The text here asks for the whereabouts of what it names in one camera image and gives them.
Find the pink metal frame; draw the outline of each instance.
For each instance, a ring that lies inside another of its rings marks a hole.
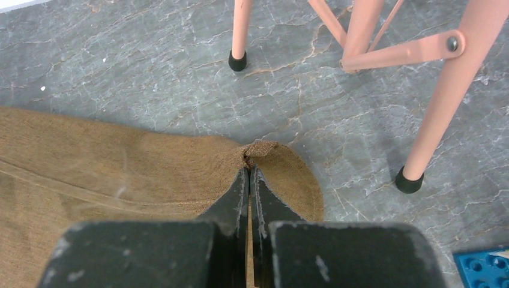
[[[481,67],[509,16],[508,0],[469,0],[458,29],[375,50],[404,0],[398,0],[375,39],[383,0],[355,0],[348,33],[325,0],[308,0],[336,41],[343,47],[342,69],[358,70],[416,64],[445,59],[423,123],[418,131],[403,176],[410,181],[421,178],[439,141],[449,126],[475,74]],[[241,59],[252,0],[235,0],[232,55]],[[454,39],[451,47],[448,40]]]

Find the blue plastic brick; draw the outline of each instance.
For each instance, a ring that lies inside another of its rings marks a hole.
[[[493,255],[505,250],[509,247],[453,254],[465,288],[509,288],[509,260]]]

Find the marble surface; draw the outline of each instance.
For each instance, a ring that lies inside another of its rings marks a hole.
[[[348,6],[329,3],[336,15]],[[456,28],[465,5],[406,1],[379,47]],[[442,63],[345,74],[342,49],[306,1],[259,0],[248,67],[235,74],[227,64],[232,15],[233,0],[52,0],[0,14],[0,104],[165,133],[281,141],[317,176],[327,220],[413,224],[450,287],[461,287],[452,251],[509,242],[509,25],[424,187],[405,195],[392,179]]]

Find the fabric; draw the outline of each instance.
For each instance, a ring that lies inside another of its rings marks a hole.
[[[277,142],[242,146],[0,107],[0,287],[35,287],[71,223],[194,218],[253,164],[292,209],[323,219],[316,179]]]

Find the rubber foot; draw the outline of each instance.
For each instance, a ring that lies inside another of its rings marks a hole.
[[[235,72],[242,71],[247,65],[247,53],[244,52],[244,57],[242,57],[242,59],[235,59],[232,55],[232,51],[230,51],[228,65],[230,65],[230,68]]]
[[[422,186],[423,186],[423,180],[424,180],[424,173],[421,176],[421,178],[417,180],[408,180],[403,176],[403,168],[399,170],[398,175],[396,175],[396,187],[399,189],[399,191],[405,193],[405,194],[412,194],[417,192]]]

